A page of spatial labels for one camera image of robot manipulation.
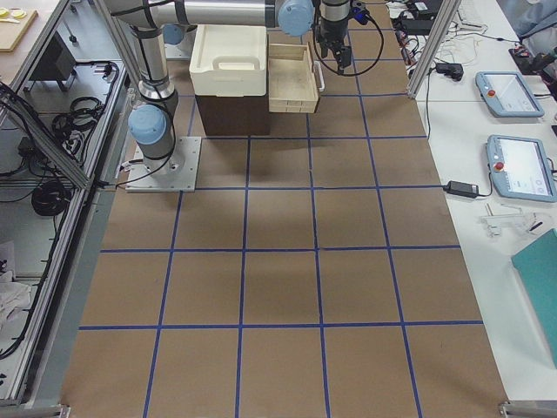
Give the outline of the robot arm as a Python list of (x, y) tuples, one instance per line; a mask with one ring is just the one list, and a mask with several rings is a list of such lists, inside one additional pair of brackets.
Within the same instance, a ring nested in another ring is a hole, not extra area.
[(352, 47), (346, 43), (348, 25), (355, 20), (361, 25), (372, 21), (371, 14), (361, 1), (317, 1), (312, 28), (313, 42), (319, 47), (319, 57), (332, 53), (337, 68), (334, 73), (343, 75), (352, 62)]
[[(107, 1), (112, 17), (131, 29), (140, 72), (139, 92), (144, 105), (128, 119), (132, 136), (148, 172), (171, 167), (176, 152), (172, 132), (178, 94), (168, 75), (163, 29), (181, 25), (197, 29), (201, 39), (209, 29), (229, 49), (239, 47), (236, 32), (251, 30), (265, 36), (280, 28), (288, 35), (309, 31), (314, 6), (310, 1)], [(250, 88), (246, 96), (197, 93), (201, 114), (208, 114), (211, 137), (267, 135), (271, 130), (267, 83)]]

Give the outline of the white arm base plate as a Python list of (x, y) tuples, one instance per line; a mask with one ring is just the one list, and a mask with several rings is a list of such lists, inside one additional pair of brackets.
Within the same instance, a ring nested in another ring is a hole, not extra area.
[(165, 159), (143, 161), (143, 153), (136, 146), (134, 158), (141, 162), (129, 171), (127, 192), (194, 192), (201, 152), (201, 137), (179, 137), (174, 153), (162, 168)]

